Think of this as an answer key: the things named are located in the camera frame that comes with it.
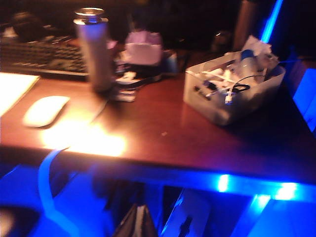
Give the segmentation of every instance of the black keyboard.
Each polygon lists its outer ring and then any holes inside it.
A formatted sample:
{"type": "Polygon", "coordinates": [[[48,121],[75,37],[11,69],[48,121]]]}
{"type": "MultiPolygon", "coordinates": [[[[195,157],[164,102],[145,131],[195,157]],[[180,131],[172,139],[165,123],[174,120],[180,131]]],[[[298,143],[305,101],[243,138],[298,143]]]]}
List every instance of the black keyboard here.
{"type": "Polygon", "coordinates": [[[79,47],[32,43],[0,43],[0,70],[40,76],[64,75],[85,80],[88,75],[79,47]]]}

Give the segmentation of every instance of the plastic container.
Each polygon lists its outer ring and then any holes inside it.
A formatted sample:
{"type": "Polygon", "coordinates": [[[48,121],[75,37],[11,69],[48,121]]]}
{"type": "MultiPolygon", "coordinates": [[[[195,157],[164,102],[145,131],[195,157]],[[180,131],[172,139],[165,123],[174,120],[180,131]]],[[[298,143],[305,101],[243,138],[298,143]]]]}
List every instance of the plastic container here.
{"type": "MultiPolygon", "coordinates": [[[[199,73],[206,70],[225,68],[232,61],[240,58],[240,52],[234,52],[223,57],[187,68],[187,71],[199,73]]],[[[277,66],[271,72],[271,78],[248,90],[233,96],[230,105],[225,104],[225,94],[215,93],[207,100],[204,95],[212,91],[203,85],[204,80],[186,74],[183,100],[217,125],[227,125],[258,109],[271,101],[282,82],[285,69],[277,66]]]]}

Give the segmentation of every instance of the bottle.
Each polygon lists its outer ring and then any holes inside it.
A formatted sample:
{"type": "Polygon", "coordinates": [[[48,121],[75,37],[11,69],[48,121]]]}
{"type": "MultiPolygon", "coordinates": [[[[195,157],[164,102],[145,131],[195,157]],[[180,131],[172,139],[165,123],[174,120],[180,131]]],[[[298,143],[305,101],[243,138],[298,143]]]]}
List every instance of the bottle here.
{"type": "Polygon", "coordinates": [[[86,7],[75,13],[74,24],[87,64],[88,79],[94,91],[107,91],[114,82],[107,49],[108,19],[101,17],[104,10],[100,8],[86,7]]]}
{"type": "MultiPolygon", "coordinates": [[[[241,61],[240,61],[240,78],[245,78],[248,76],[259,75],[258,73],[258,64],[253,51],[246,49],[241,52],[241,61]]],[[[250,77],[241,81],[242,84],[248,84],[250,86],[255,86],[261,82],[261,77],[250,77]]]]}

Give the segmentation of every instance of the notebook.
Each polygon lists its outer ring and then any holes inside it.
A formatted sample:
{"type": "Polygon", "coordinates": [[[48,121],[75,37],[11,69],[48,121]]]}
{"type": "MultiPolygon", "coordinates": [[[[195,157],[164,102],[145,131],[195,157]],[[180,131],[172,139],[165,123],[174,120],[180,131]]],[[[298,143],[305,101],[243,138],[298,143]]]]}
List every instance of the notebook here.
{"type": "Polygon", "coordinates": [[[12,108],[39,78],[33,75],[0,73],[0,116],[12,108]]]}

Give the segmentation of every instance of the computer mouse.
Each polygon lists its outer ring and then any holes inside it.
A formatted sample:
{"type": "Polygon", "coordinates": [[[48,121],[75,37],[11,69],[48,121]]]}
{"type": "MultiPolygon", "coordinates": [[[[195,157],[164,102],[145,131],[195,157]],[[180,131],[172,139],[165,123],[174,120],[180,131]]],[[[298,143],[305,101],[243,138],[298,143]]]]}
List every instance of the computer mouse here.
{"type": "Polygon", "coordinates": [[[37,100],[25,113],[23,124],[27,127],[50,125],[69,99],[67,96],[48,96],[37,100]]]}

